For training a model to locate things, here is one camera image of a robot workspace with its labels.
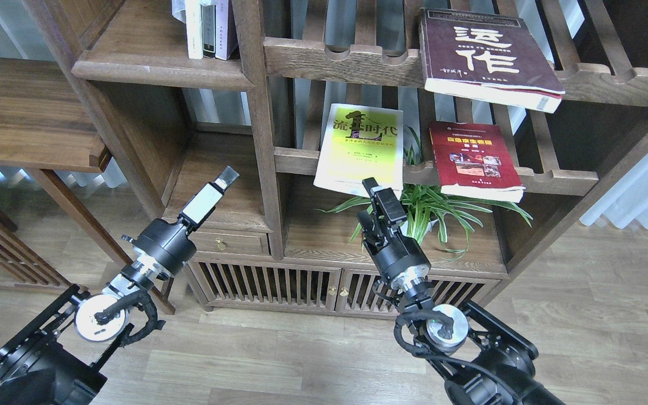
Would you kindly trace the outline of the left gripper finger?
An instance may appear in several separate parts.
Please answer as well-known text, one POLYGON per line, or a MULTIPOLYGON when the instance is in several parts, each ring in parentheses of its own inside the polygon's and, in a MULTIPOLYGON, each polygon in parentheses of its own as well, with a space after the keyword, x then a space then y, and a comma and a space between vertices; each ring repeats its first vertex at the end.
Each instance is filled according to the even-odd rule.
POLYGON ((214 180, 214 187, 217 188, 219 192, 226 192, 239 177, 239 172, 234 170, 231 166, 226 166, 223 172, 221 172, 221 174, 214 180))

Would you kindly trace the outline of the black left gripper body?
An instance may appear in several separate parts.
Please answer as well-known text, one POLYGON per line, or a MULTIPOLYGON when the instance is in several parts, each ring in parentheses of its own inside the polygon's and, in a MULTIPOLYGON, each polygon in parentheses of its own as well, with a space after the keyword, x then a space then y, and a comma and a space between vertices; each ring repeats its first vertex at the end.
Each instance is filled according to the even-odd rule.
POLYGON ((133 240, 138 257, 124 267, 123 274, 129 279, 169 279, 178 274, 196 251, 190 234, 206 221, 223 195, 214 182, 208 182, 178 213, 176 222, 153 220, 133 240))

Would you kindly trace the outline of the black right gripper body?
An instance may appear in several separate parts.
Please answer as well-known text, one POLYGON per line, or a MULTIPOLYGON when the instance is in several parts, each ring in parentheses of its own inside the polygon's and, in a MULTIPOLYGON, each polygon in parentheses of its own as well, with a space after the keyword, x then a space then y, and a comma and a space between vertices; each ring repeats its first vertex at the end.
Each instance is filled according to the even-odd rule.
POLYGON ((381 279, 392 290, 412 290, 427 285, 429 259, 414 238, 404 235, 401 224, 406 211, 390 188, 368 188, 371 213, 360 211, 363 246, 367 249, 381 279))

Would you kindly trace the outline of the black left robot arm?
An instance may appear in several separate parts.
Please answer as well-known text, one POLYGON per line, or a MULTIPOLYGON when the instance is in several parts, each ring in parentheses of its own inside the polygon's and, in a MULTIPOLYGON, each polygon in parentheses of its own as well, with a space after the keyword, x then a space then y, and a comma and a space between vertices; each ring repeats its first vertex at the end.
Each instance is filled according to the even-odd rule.
POLYGON ((227 167, 185 205, 173 223, 153 220, 131 239, 137 258, 93 295, 72 285, 0 348, 0 404, 88 404, 106 384, 101 373, 116 349, 160 330, 151 292, 155 280, 171 280, 196 252, 190 234, 212 214, 239 177, 227 167), (57 339, 70 323, 91 343, 108 343, 86 364, 57 339))

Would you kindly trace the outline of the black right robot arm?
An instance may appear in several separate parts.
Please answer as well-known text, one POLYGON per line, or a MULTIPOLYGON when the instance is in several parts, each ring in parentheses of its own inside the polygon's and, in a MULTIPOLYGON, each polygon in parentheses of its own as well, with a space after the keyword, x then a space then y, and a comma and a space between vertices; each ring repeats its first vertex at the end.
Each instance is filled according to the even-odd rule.
POLYGON ((437 304, 429 259, 401 230, 406 211, 393 190, 363 180, 371 201, 358 213, 363 246, 398 315, 394 338, 443 379, 453 404, 561 404, 535 379, 538 349, 473 301, 437 304))

